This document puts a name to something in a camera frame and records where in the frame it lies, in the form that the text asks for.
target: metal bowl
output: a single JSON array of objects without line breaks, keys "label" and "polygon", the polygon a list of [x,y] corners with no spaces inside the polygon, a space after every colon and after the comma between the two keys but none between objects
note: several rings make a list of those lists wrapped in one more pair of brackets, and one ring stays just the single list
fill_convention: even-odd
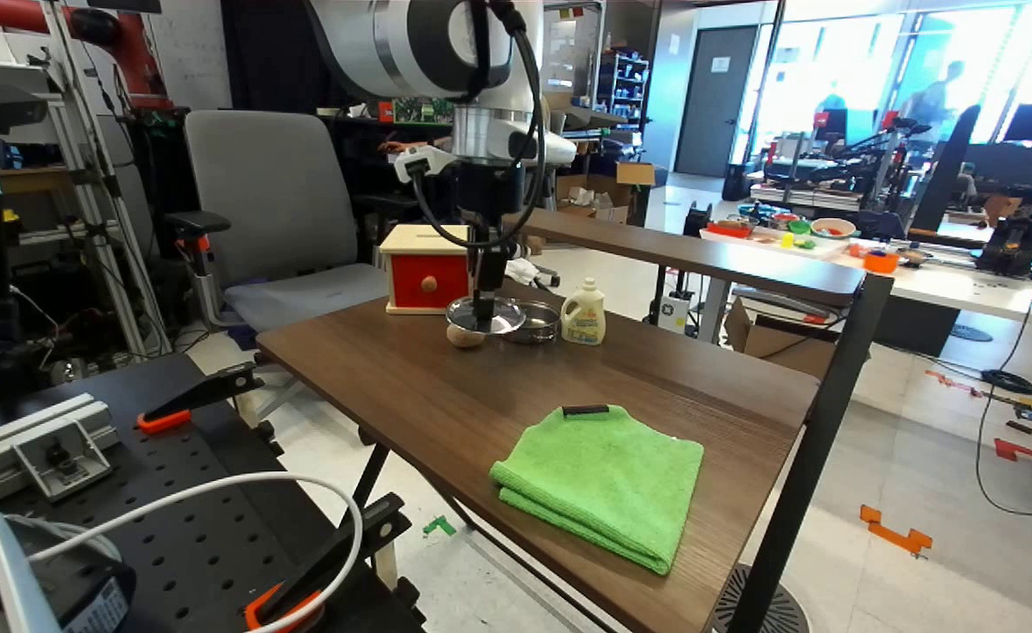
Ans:
[{"label": "metal bowl", "polygon": [[516,306],[527,319],[515,331],[505,335],[505,340],[520,345],[541,345],[559,336],[559,312],[542,300],[519,300]]}]

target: chair armrest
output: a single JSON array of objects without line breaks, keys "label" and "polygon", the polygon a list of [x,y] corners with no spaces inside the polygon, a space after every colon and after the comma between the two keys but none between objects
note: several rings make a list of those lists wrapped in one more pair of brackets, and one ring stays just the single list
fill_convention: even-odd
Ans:
[{"label": "chair armrest", "polygon": [[168,213],[163,217],[166,224],[184,238],[202,238],[207,233],[219,233],[231,228],[231,221],[218,213],[206,211],[190,211],[186,213]]},{"label": "chair armrest", "polygon": [[396,217],[418,209],[418,200],[399,193],[364,193],[364,195],[352,196],[352,208],[360,213]]}]

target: door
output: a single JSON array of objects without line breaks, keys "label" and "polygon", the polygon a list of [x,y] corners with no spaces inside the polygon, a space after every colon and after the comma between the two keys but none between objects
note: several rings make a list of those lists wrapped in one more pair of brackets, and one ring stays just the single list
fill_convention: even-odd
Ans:
[{"label": "door", "polygon": [[727,171],[756,29],[745,26],[698,33],[676,171],[715,178]]}]

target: red machine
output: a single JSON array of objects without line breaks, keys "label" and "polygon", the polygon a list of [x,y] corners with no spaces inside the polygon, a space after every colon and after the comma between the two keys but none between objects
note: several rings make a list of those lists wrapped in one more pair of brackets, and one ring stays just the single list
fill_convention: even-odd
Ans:
[{"label": "red machine", "polygon": [[[98,9],[63,7],[70,36],[101,46],[122,69],[129,102],[135,108],[171,109],[173,104],[153,53],[146,24],[137,13],[112,15]],[[46,18],[34,0],[0,0],[0,27],[46,33]]]}]

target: green tape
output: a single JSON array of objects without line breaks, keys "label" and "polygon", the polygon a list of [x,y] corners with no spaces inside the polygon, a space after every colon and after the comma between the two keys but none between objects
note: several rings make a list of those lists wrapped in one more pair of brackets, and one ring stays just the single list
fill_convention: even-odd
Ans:
[{"label": "green tape", "polygon": [[442,516],[436,517],[434,520],[431,520],[426,528],[423,528],[423,534],[429,534],[434,532],[434,529],[439,528],[442,529],[442,532],[447,533],[447,536],[453,536],[454,533],[457,532],[457,530],[453,528],[452,525],[449,525],[449,521],[445,519],[445,514],[442,514]]}]

